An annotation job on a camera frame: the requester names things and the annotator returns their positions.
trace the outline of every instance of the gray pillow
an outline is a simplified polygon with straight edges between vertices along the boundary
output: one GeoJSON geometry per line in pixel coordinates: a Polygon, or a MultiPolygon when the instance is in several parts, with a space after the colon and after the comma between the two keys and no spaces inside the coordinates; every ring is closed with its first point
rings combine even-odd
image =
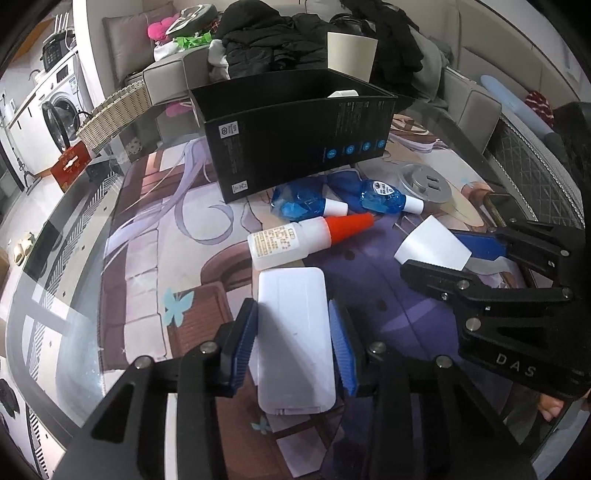
{"type": "Polygon", "coordinates": [[[340,4],[340,0],[306,0],[306,13],[316,14],[330,22],[336,14],[350,14],[351,10],[340,4]]]}
{"type": "Polygon", "coordinates": [[[154,62],[154,43],[148,37],[148,25],[175,13],[173,3],[169,2],[140,14],[103,18],[117,88],[123,85],[127,75],[140,72],[154,62]]]}

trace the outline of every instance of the red cap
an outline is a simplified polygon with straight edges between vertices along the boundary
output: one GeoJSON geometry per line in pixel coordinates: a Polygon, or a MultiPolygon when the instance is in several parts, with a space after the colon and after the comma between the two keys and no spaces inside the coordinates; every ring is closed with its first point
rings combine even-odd
{"type": "Polygon", "coordinates": [[[371,213],[348,215],[346,217],[326,217],[324,219],[329,227],[332,245],[363,232],[374,224],[374,216],[371,213]]]}

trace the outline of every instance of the black box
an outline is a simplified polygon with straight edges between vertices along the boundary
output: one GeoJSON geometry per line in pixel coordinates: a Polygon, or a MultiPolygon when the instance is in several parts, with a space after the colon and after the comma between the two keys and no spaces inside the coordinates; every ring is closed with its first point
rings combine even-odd
{"type": "Polygon", "coordinates": [[[286,70],[191,92],[225,202],[384,153],[397,97],[334,70],[286,70]],[[327,98],[337,90],[358,97],[327,98]]]}

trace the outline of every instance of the washing machine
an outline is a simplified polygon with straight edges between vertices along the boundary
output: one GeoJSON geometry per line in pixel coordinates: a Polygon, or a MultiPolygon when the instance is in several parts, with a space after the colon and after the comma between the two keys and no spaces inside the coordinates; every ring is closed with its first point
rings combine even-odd
{"type": "Polygon", "coordinates": [[[61,154],[77,141],[76,132],[92,110],[82,65],[75,51],[52,68],[39,85],[36,97],[44,126],[61,154]]]}

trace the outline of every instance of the anime tablecloth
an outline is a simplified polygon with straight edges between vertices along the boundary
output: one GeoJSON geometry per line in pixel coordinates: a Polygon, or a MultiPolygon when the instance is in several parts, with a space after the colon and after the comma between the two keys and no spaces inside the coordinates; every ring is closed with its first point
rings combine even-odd
{"type": "MultiPolygon", "coordinates": [[[[256,298],[257,272],[246,237],[282,223],[269,211],[271,191],[226,205],[212,166],[200,163],[200,148],[197,140],[158,151],[135,162],[125,177],[102,276],[99,347],[106,388],[139,355],[174,358],[211,339],[221,323],[233,320],[245,297],[256,298]]],[[[444,225],[476,231],[491,225],[481,208],[489,187],[440,144],[419,154],[390,141],[382,158],[364,161],[357,170],[395,183],[400,161],[427,163],[449,181],[453,200],[437,214],[444,225]]],[[[451,310],[400,279],[394,253],[404,239],[404,222],[421,219],[375,220],[372,229],[294,264],[324,271],[327,288],[349,308],[365,341],[382,340],[421,359],[450,355],[500,411],[511,383],[461,360],[451,310]]],[[[483,279],[491,286],[515,286],[515,266],[495,265],[477,273],[487,274],[483,279]]],[[[358,479],[371,401],[338,400],[318,415],[265,415],[257,404],[253,366],[234,399],[217,401],[230,479],[358,479]]],[[[170,435],[174,422],[167,428],[170,435]]],[[[175,471],[168,451],[167,469],[175,471]]]]}

